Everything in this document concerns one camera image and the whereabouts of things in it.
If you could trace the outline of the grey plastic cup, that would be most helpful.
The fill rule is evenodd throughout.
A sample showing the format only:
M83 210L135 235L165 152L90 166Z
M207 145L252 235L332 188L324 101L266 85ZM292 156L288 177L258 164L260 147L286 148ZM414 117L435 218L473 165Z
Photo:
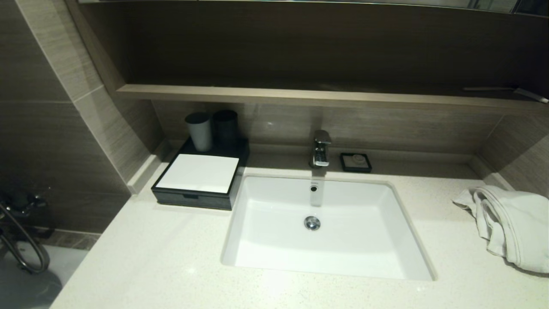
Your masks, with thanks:
M213 148L211 117L208 113L191 113L185 117L194 147L199 152L208 152Z

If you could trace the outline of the black sliding drawer tray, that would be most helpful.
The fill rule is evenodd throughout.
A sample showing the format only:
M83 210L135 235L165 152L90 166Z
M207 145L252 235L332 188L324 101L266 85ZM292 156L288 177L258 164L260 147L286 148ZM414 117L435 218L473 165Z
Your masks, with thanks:
M154 191L157 202L161 205L198 207L201 209L232 210L232 202L228 195L204 195L188 192Z

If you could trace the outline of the black drawer amenity box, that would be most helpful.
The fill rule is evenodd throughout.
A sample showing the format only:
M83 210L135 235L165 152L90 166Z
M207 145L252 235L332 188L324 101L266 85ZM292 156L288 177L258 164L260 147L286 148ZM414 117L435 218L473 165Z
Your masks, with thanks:
M250 155L249 141L196 150L188 138L151 187L161 205L231 211Z

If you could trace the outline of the chrome faucet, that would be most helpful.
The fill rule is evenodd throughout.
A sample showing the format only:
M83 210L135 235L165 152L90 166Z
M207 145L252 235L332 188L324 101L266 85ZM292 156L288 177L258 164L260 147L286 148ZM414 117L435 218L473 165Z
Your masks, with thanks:
M328 145L332 143L329 133L325 130L316 130L313 135L313 148L309 165L313 169L329 166Z

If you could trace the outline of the black plastic cup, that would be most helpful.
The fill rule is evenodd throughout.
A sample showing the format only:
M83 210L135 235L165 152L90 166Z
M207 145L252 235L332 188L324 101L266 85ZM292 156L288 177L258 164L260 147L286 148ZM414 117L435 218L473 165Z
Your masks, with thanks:
M238 114L226 109L213 115L218 141L223 145L234 145L238 138Z

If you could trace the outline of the black square soap dish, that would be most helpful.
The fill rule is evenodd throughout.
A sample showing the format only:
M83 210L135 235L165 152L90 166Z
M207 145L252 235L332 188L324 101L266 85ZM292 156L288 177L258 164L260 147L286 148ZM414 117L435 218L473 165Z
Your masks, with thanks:
M365 157L367 160L368 166L359 166L355 167L352 165L351 157L355 154L361 154ZM371 173L373 168L372 164L369 161L368 156L365 153L341 153L340 155L341 160L341 168L345 172L349 173Z

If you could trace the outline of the white ceramic sink basin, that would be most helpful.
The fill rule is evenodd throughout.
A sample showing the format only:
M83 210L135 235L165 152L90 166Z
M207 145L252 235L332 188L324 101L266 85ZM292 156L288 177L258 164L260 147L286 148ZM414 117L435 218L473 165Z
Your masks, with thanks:
M308 216L321 221L318 230L304 227ZM221 262L384 279L435 278L400 198L386 182L247 176Z

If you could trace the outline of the white crumpled towel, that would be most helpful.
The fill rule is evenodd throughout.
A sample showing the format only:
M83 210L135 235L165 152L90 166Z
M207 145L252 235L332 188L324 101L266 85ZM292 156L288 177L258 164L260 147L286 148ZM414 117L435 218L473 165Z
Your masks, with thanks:
M452 201L475 218L486 250L528 272L549 274L549 198L484 185Z

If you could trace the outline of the wooden wall shelf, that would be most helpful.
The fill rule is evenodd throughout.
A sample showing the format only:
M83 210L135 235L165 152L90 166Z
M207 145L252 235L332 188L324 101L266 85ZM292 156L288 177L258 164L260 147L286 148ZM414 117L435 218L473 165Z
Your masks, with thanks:
M309 91L265 88L224 88L127 84L115 92L122 98L207 103L284 104L310 107L388 108L514 114L549 117L549 104L516 97L471 97L433 94Z

